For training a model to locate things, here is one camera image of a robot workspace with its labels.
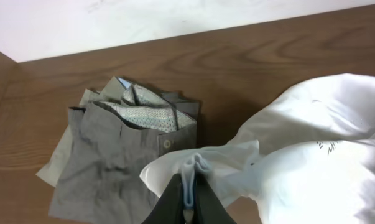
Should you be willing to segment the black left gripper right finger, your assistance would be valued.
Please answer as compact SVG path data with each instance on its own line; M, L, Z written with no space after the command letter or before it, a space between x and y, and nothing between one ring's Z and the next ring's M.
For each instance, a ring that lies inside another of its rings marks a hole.
M193 224L236 224L203 174L195 176L193 199Z

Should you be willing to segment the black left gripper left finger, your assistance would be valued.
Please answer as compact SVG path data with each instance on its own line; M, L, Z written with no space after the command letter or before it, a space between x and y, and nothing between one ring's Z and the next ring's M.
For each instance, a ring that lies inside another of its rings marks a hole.
M153 211L142 224L184 224L183 184L180 174L174 174Z

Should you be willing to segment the white t-shirt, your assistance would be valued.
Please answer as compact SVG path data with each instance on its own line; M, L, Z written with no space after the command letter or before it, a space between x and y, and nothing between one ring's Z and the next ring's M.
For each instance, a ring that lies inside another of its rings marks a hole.
M178 173L186 198L202 174L222 206L248 197L263 223L375 223L375 77L298 83L224 146L167 153L140 178L161 196Z

